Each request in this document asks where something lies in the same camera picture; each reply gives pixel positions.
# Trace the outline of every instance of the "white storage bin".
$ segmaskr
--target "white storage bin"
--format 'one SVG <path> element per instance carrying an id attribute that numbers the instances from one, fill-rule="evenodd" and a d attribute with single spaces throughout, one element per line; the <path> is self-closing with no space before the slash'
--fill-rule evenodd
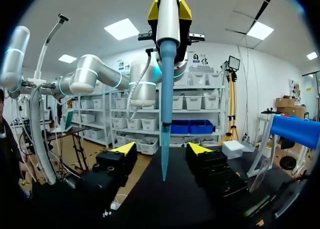
<path id="1" fill-rule="evenodd" d="M 102 99 L 93 99 L 93 108 L 102 109 Z"/>
<path id="2" fill-rule="evenodd" d="M 188 73 L 184 73 L 180 80 L 174 83 L 175 86 L 187 86 L 188 85 Z"/>
<path id="3" fill-rule="evenodd" d="M 142 139 L 142 136 L 141 136 L 141 135 L 126 135 L 125 137 L 126 137 L 126 139 L 127 139 L 127 143 L 135 142 L 136 151 L 137 151 L 137 152 L 141 152 L 140 145 L 139 145 L 139 142 L 140 142 L 141 139 Z"/>
<path id="4" fill-rule="evenodd" d="M 80 122 L 79 113 L 73 113 L 72 115 L 72 121 L 74 122 Z"/>
<path id="5" fill-rule="evenodd" d="M 128 129 L 132 129 L 132 130 L 139 130 L 141 129 L 142 125 L 141 125 L 141 119 L 132 119 L 129 120 L 128 118 L 126 119 L 126 123 L 128 125 Z"/>
<path id="6" fill-rule="evenodd" d="M 184 139 L 182 137 L 171 137 L 170 138 L 170 147 L 171 148 L 180 148 L 182 147 Z"/>
<path id="7" fill-rule="evenodd" d="M 191 73 L 191 81 L 193 86 L 205 86 L 206 74 L 203 73 Z"/>
<path id="8" fill-rule="evenodd" d="M 124 133 L 119 133 L 115 137 L 116 137 L 116 140 L 119 145 L 125 145 L 128 143 L 128 140 L 126 138 L 126 134 L 124 134 Z"/>
<path id="9" fill-rule="evenodd" d="M 186 147 L 187 143 L 194 143 L 196 145 L 200 145 L 200 140 L 199 138 L 196 138 L 196 137 L 185 137 L 183 139 L 183 145 Z"/>
<path id="10" fill-rule="evenodd" d="M 209 85 L 213 87 L 221 87 L 222 85 L 222 73 L 208 73 Z"/>
<path id="11" fill-rule="evenodd" d="M 90 130 L 84 130 L 83 131 L 83 135 L 85 136 L 85 137 L 87 137 L 87 138 L 90 138 L 91 137 L 91 131 Z"/>
<path id="12" fill-rule="evenodd" d="M 148 137 L 146 136 L 142 140 L 140 140 L 140 150 L 142 154 L 153 155 L 158 150 L 158 141 L 159 139 L 156 137 Z"/>
<path id="13" fill-rule="evenodd" d="M 115 108 L 116 109 L 126 109 L 127 108 L 127 98 L 115 98 Z"/>
<path id="14" fill-rule="evenodd" d="M 216 95 L 204 95 L 203 96 L 203 108 L 204 109 L 218 109 L 219 108 L 219 96 Z"/>
<path id="15" fill-rule="evenodd" d="M 80 108 L 80 104 L 78 100 L 73 100 L 72 101 L 72 108 Z"/>
<path id="16" fill-rule="evenodd" d="M 172 109 L 182 110 L 183 102 L 184 102 L 183 95 L 174 95 L 172 99 Z"/>
<path id="17" fill-rule="evenodd" d="M 242 156 L 244 152 L 242 150 L 243 147 L 244 146 L 236 140 L 224 141 L 222 143 L 222 152 L 228 157 L 229 160 L 235 159 Z"/>
<path id="18" fill-rule="evenodd" d="M 94 108 L 94 102 L 92 100 L 81 100 L 82 109 L 91 109 Z"/>
<path id="19" fill-rule="evenodd" d="M 127 120 L 125 118 L 113 117 L 111 120 L 114 128 L 122 129 L 127 127 Z"/>
<path id="20" fill-rule="evenodd" d="M 158 118 L 145 118 L 141 119 L 142 122 L 142 129 L 144 131 L 157 131 L 159 119 Z"/>
<path id="21" fill-rule="evenodd" d="M 91 129 L 91 136 L 94 139 L 100 139 L 103 138 L 105 136 L 105 131 L 102 129 Z"/>
<path id="22" fill-rule="evenodd" d="M 187 110 L 201 110 L 202 96 L 201 95 L 186 95 Z"/>
<path id="23" fill-rule="evenodd" d="M 94 123 L 96 116 L 94 114 L 81 114 L 81 121 L 83 123 Z"/>

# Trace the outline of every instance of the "yellow tripod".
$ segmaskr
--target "yellow tripod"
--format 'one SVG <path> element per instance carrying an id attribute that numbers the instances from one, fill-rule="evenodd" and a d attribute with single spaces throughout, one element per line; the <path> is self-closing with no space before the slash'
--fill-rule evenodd
<path id="1" fill-rule="evenodd" d="M 236 115 L 237 115 L 237 92 L 236 92 L 236 80 L 237 75 L 235 71 L 229 71 L 228 85 L 230 90 L 230 108 L 228 115 L 228 132 L 224 135 L 222 140 L 219 142 L 219 146 L 225 141 L 233 141 L 236 138 L 239 140 L 238 129 L 236 126 Z"/>

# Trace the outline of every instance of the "laptop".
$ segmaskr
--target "laptop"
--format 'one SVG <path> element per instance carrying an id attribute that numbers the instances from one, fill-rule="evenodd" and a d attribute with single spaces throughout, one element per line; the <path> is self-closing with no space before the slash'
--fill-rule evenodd
<path id="1" fill-rule="evenodd" d="M 60 126 L 52 130 L 51 133 L 66 133 L 67 131 L 69 131 L 72 128 L 71 122 L 73 115 L 73 110 L 68 111 L 65 116 L 65 121 L 62 119 L 60 122 Z"/>

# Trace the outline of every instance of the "ceiling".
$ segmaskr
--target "ceiling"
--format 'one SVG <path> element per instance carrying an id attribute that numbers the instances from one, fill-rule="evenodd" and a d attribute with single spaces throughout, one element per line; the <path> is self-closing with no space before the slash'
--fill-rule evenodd
<path id="1" fill-rule="evenodd" d="M 104 27 L 129 18 L 140 33 L 150 27 L 147 22 L 153 0 L 36 0 L 21 19 L 31 37 L 23 66 L 36 68 L 42 45 L 58 21 L 58 14 L 70 18 L 49 43 L 42 69 L 68 73 L 77 63 L 58 61 L 63 54 L 80 58 L 85 54 L 99 57 L 151 46 L 152 41 L 137 37 L 116 40 Z M 315 51 L 308 30 L 288 0 L 271 0 L 258 21 L 274 32 L 264 41 L 245 36 L 265 0 L 186 0 L 192 10 L 191 31 L 205 34 L 207 42 L 248 46 L 284 59 L 300 69 L 314 66 L 307 54 Z"/>

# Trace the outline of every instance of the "cardboard box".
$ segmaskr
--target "cardboard box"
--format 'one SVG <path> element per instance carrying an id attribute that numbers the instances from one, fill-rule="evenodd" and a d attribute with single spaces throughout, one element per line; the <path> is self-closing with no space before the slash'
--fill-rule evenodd
<path id="1" fill-rule="evenodd" d="M 295 99 L 277 98 L 277 99 L 275 99 L 275 106 L 277 108 L 294 107 L 295 106 Z"/>
<path id="2" fill-rule="evenodd" d="M 303 106 L 277 107 L 277 110 L 281 113 L 284 113 L 290 116 L 305 118 L 306 108 Z"/>

